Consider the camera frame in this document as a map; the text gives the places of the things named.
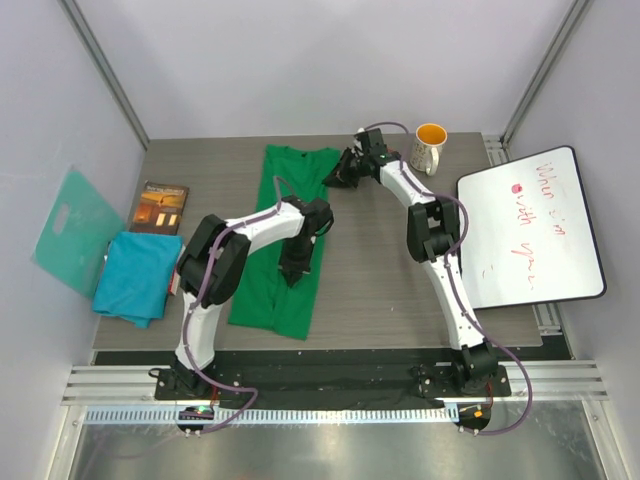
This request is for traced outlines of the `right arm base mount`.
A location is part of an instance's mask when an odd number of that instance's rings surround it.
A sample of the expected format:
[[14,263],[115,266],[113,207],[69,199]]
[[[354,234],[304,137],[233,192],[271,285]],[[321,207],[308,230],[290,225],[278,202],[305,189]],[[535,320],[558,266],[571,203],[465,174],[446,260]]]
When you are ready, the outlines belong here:
[[414,380],[415,393],[425,399],[481,396],[503,398],[512,394],[503,366],[499,366],[495,374],[470,380],[465,380],[450,362],[419,364],[411,367],[409,373]]

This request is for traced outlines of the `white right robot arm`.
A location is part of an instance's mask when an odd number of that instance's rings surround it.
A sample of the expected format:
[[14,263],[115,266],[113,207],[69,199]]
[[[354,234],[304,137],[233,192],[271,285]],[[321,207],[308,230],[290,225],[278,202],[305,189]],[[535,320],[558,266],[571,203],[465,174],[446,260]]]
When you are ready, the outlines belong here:
[[359,129],[323,180],[330,188],[355,188],[372,178],[407,209],[406,244],[411,258],[427,274],[444,314],[451,349],[451,380],[457,391],[472,395],[497,374],[498,360],[468,299],[458,250],[467,233],[467,213],[447,194],[428,190],[390,150],[379,124]]

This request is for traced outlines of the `brown book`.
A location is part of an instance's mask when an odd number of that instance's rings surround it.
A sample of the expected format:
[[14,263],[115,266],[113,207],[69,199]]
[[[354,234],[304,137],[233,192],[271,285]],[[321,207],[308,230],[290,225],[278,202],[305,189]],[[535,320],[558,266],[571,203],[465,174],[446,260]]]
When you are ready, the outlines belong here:
[[147,181],[129,227],[130,232],[176,235],[189,188]]

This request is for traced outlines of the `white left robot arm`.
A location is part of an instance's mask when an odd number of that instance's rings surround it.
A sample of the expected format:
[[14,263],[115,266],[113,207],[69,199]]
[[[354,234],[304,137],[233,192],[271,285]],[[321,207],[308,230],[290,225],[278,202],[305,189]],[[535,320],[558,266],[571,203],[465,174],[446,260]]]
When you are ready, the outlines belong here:
[[177,264],[184,299],[175,351],[184,369],[177,383],[187,396],[200,399],[212,389],[213,375],[206,367],[215,357],[219,317],[238,289],[248,258],[282,242],[277,268],[292,287],[311,273],[316,241],[333,222],[327,201],[305,202],[294,195],[245,217],[223,220],[211,214],[201,221]]

